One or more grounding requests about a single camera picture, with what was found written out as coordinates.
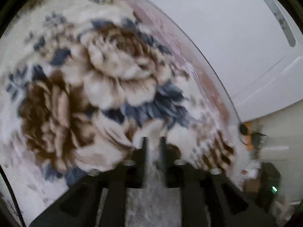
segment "black bracket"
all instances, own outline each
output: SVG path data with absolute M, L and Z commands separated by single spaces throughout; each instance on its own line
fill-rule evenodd
M 124 227 L 126 188 L 141 188 L 144 179 L 147 138 L 131 160 L 96 176 L 87 175 L 42 212 L 30 227 L 93 227 L 102 190 L 108 189 L 99 226 Z
M 206 205 L 212 227 L 274 227 L 265 212 L 247 199 L 219 169 L 212 173 L 195 169 L 178 157 L 160 139 L 164 178 L 169 188 L 181 188 L 182 226 L 208 226 Z

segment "rug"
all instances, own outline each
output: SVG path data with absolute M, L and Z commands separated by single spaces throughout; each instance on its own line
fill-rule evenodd
M 155 170 L 161 136 L 196 168 L 230 168 L 222 113 L 165 32 L 143 22 L 150 14 L 128 0 L 29 2 L 0 40 L 0 163 L 27 225 L 143 136 Z M 3 183 L 0 192 L 14 214 Z

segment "blue leaf pattern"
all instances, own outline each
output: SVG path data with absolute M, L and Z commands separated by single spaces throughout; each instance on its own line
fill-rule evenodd
M 42 176 L 46 181 L 53 182 L 55 179 L 60 179 L 64 177 L 67 186 L 70 188 L 73 186 L 79 179 L 87 175 L 87 173 L 77 166 L 70 168 L 66 173 L 60 173 L 55 170 L 51 163 L 46 167 L 41 168 Z
M 10 83 L 6 87 L 6 92 L 11 94 L 11 101 L 15 101 L 18 97 L 19 91 L 25 91 L 27 81 L 25 76 L 28 71 L 28 66 L 25 66 L 22 71 L 17 69 L 16 72 L 8 75 Z
M 62 178 L 63 174 L 55 170 L 51 163 L 41 168 L 42 176 L 47 181 L 54 181 L 56 178 Z
M 96 30 L 112 24 L 111 21 L 104 20 L 104 19 L 94 19 L 91 21 L 91 23 L 92 23 L 94 29 L 96 29 Z
M 102 111 L 103 114 L 119 124 L 124 122 L 124 117 L 133 118 L 138 126 L 149 119 L 168 120 L 168 128 L 175 123 L 188 127 L 191 117 L 185 107 L 178 105 L 184 99 L 182 91 L 170 81 L 159 85 L 155 98 L 151 102 L 145 102 L 141 106 L 131 106 L 125 103 L 119 109 Z
M 36 44 L 34 44 L 33 48 L 34 48 L 34 51 L 38 51 L 40 48 L 42 48 L 44 46 L 45 46 L 45 39 L 44 39 L 44 37 L 40 37 L 39 41 Z
M 58 26 L 67 23 L 67 19 L 60 13 L 52 12 L 51 16 L 45 16 L 43 26 Z
M 62 66 L 68 56 L 71 55 L 70 49 L 58 49 L 50 62 L 52 66 Z
M 145 42 L 147 45 L 151 47 L 156 47 L 160 50 L 161 53 L 163 54 L 172 54 L 168 47 L 165 45 L 162 45 L 157 39 L 155 39 L 153 36 L 141 32 L 137 25 L 138 22 L 134 23 L 132 20 L 128 18 L 122 18 L 121 19 L 121 25 L 129 30 L 132 30 L 137 33 L 138 37 L 141 38 L 143 42 Z
M 81 179 L 82 177 L 84 177 L 85 175 L 87 175 L 87 173 L 83 170 L 81 170 L 78 167 L 74 167 L 70 170 L 68 170 L 65 174 L 64 174 L 64 178 L 65 178 L 65 182 L 67 184 L 67 186 L 70 188 L 71 186 L 73 186 L 79 179 Z
M 84 112 L 84 114 L 85 114 L 88 118 L 91 119 L 92 116 L 93 116 L 93 114 L 94 114 L 94 112 L 97 111 L 97 110 L 98 110 L 98 108 L 91 106 L 91 107 L 89 107 L 89 108 Z
M 33 66 L 32 69 L 32 81 L 44 80 L 46 79 L 46 75 L 43 71 L 43 68 L 40 65 Z

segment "metal screw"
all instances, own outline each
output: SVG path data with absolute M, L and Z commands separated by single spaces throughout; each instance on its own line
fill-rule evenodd
M 212 174 L 212 175 L 219 175 L 222 173 L 222 170 L 220 168 L 212 168 L 209 170 L 209 172 Z
M 90 175 L 92 177 L 97 177 L 100 173 L 101 173 L 101 171 L 99 171 L 98 169 L 92 169 L 88 175 Z
M 177 165 L 177 166 L 182 166 L 182 165 L 185 165 L 186 162 L 182 159 L 177 159 L 174 161 L 174 164 Z
M 126 160 L 124 160 L 124 161 L 122 162 L 122 164 L 123 164 L 124 166 L 134 166 L 134 165 L 136 164 L 136 162 L 134 162 L 134 161 L 131 160 L 131 159 L 126 159 Z

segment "dark object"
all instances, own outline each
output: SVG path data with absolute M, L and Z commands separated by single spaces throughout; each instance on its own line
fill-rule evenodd
M 32 69 L 32 81 L 39 81 L 46 79 L 46 75 L 43 72 L 43 68 L 40 65 L 34 65 Z
M 284 227 L 294 227 L 294 226 L 302 226 L 303 223 L 303 200 L 301 201 L 299 207 L 292 215 L 291 219 L 287 222 Z
M 261 167 L 261 187 L 256 197 L 256 204 L 266 213 L 269 211 L 271 203 L 275 197 L 275 189 L 279 188 L 280 173 L 272 163 L 262 163 Z
M 102 113 L 106 117 L 110 118 L 111 120 L 116 121 L 118 124 L 122 124 L 124 122 L 125 117 L 122 114 L 120 108 L 119 109 L 104 110 L 104 111 L 102 111 Z
M 6 208 L 1 208 L 1 206 L 0 206 L 0 210 L 3 211 L 3 209 L 7 211 L 7 212 L 6 212 L 7 214 L 10 214 L 10 212 L 9 212 Z M 4 215 L 4 214 L 2 213 L 2 211 L 0 211 L 0 223 L 1 223 L 1 225 L 2 225 L 2 226 L 5 226 L 5 227 L 13 227 L 13 225 L 12 225 L 12 223 L 9 221 L 8 217 L 7 217 L 6 215 Z
M 257 132 L 253 132 L 251 134 L 251 143 L 254 147 L 257 147 L 260 145 L 261 143 L 261 140 L 262 140 L 262 136 L 261 134 L 257 133 Z
M 99 226 L 123 227 L 126 188 L 141 188 L 144 178 L 147 138 L 131 160 L 97 176 L 80 179 L 55 203 L 41 213 L 30 227 L 93 227 L 102 190 L 108 189 Z
M 245 124 L 241 123 L 239 125 L 239 131 L 242 135 L 248 135 L 248 128 Z
M 71 56 L 70 49 L 57 49 L 50 64 L 52 66 L 62 66 L 68 56 Z
M 4 173 L 4 170 L 3 170 L 3 168 L 1 167 L 1 165 L 0 165 L 0 174 L 1 174 L 1 176 L 2 176 L 2 178 L 3 178 L 3 181 L 5 182 L 5 184 L 6 184 L 6 186 L 7 186 L 7 189 L 9 190 L 9 193 L 10 193 L 10 195 L 11 195 L 11 197 L 12 197 L 12 200 L 13 200 L 14 206 L 15 206 L 15 208 L 16 208 L 16 212 L 17 212 L 18 218 L 19 218 L 19 220 L 20 220 L 21 226 L 22 226 L 22 227 L 26 227 L 25 222 L 24 222 L 24 219 L 23 219 L 23 217 L 22 217 L 22 213 L 21 213 L 21 211 L 20 211 L 20 208 L 19 208 L 19 205 L 18 205 L 18 202 L 17 202 L 17 199 L 16 199 L 16 196 L 15 196 L 15 194 L 14 194 L 14 191 L 13 191 L 13 189 L 12 189 L 12 187 L 11 187 L 11 184 L 9 183 L 9 180 L 8 180 L 8 178 L 6 177 L 6 175 L 5 175 L 5 173 Z M 6 220 L 8 221 L 8 219 L 7 219 L 4 215 L 1 215 L 0 217 L 6 219 Z
M 160 140 L 167 187 L 181 187 L 182 226 L 208 226 L 205 204 L 212 227 L 274 227 L 276 224 L 251 200 L 245 198 L 227 177 L 213 175 L 180 163 L 174 150 Z
M 45 39 L 44 37 L 40 37 L 39 41 L 34 44 L 34 51 L 38 51 L 40 48 L 45 46 Z
M 104 19 L 94 19 L 91 21 L 91 23 L 96 30 L 113 24 L 111 21 L 104 20 Z

